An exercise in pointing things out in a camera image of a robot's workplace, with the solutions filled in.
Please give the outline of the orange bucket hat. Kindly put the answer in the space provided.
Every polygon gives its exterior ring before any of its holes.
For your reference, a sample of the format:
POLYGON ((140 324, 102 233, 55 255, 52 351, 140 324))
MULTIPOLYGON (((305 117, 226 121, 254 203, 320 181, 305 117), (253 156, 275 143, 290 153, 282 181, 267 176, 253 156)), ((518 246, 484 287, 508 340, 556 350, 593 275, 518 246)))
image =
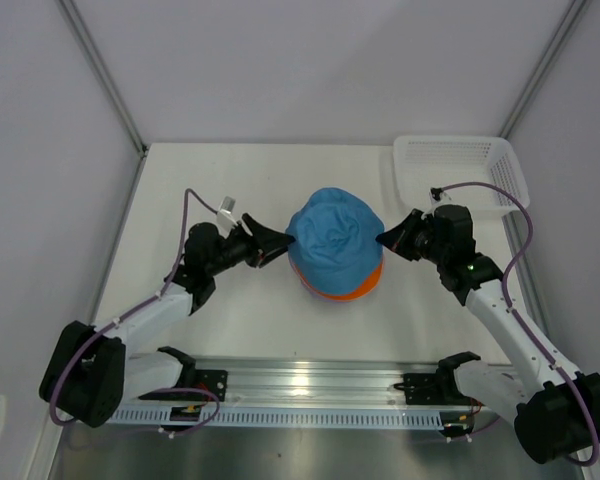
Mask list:
MULTIPOLYGON (((300 279, 300 282, 302 279, 304 282, 306 282, 311 287, 313 287, 305 279, 305 277, 300 272, 300 270, 296 267, 296 265, 292 261, 289 261, 289 263, 290 263, 290 266, 291 266, 292 270, 294 271, 294 273, 300 279)), ((343 294, 343 295, 326 294, 320 290, 317 290, 314 287, 313 288, 316 291, 320 292, 322 295, 324 295, 328 299, 328 301, 332 301, 332 302, 336 302, 336 303, 352 302, 352 301, 358 300, 360 298, 363 298, 364 296, 371 293, 377 287, 377 285, 379 284, 379 282, 382 278, 383 270, 384 270, 384 261, 381 261, 380 264, 378 265, 378 267, 356 289, 354 289, 352 292, 347 293, 347 294, 343 294)))

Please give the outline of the blue bucket hat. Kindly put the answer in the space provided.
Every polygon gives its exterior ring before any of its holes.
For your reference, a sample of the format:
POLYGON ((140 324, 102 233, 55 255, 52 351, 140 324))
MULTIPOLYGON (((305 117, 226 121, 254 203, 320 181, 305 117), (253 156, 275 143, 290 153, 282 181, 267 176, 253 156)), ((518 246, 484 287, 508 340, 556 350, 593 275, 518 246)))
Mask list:
POLYGON ((285 233, 295 242, 288 256, 317 290, 347 294, 383 261, 376 236, 384 231, 366 202, 337 187, 321 188, 289 221, 285 233))

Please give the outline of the purple bucket hat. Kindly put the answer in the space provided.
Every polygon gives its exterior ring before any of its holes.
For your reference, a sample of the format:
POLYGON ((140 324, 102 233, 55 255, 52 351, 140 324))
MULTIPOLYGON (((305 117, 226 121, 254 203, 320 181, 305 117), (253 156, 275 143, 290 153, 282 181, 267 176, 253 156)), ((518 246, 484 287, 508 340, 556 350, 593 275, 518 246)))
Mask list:
POLYGON ((316 291, 313 287, 311 287, 309 284, 304 282, 302 279, 301 279, 301 284, 313 298, 316 298, 319 300, 328 300, 324 295, 322 295, 320 292, 316 291))

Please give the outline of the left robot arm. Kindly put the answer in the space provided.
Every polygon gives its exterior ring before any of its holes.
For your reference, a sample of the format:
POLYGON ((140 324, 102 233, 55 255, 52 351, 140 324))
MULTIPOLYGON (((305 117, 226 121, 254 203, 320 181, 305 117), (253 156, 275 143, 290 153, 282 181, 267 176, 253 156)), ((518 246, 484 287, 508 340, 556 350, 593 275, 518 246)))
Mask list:
POLYGON ((216 290, 216 276, 241 263, 262 268, 293 242, 248 214, 226 235, 209 222, 182 227, 175 264, 156 293, 101 327, 73 321, 62 330, 39 387, 52 421, 97 428, 133 399, 220 403, 221 395, 201 387, 191 355, 169 346, 139 350, 200 310, 216 290))

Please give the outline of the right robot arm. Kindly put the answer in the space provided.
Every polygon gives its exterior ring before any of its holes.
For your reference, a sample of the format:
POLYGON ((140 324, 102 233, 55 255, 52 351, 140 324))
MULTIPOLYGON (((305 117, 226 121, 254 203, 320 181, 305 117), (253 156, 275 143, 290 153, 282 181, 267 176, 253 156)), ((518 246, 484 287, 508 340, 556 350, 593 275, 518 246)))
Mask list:
POLYGON ((517 309, 507 275, 476 249, 468 208, 413 210, 377 242, 409 261, 436 266, 442 286, 474 315, 511 362, 513 377, 472 353, 436 379, 437 395, 457 404, 474 399, 508 422, 539 464, 564 457, 582 467, 600 456, 600 375, 585 375, 517 309))

